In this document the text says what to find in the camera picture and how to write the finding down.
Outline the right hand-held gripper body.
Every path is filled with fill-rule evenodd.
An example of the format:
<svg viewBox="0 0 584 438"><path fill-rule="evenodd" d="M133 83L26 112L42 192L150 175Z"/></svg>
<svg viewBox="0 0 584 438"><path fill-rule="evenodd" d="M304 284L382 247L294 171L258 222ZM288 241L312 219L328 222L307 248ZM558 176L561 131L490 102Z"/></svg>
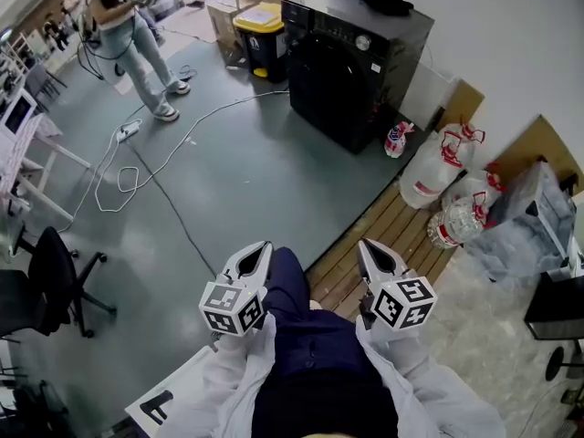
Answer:
<svg viewBox="0 0 584 438"><path fill-rule="evenodd" d="M366 330L376 321L393 332L422 326L437 301L437 295L425 276L408 270L401 276L382 273L366 285L366 295L360 301L360 315Z"/></svg>

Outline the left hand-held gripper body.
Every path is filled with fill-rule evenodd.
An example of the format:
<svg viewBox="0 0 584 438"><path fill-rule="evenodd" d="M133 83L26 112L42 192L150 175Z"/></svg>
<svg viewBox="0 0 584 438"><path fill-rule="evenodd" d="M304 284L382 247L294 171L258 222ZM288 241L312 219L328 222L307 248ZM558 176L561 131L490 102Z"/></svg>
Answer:
<svg viewBox="0 0 584 438"><path fill-rule="evenodd" d="M230 278L223 270L207 283L199 309L211 331L243 337L265 315L264 293L251 288L251 275Z"/></svg>

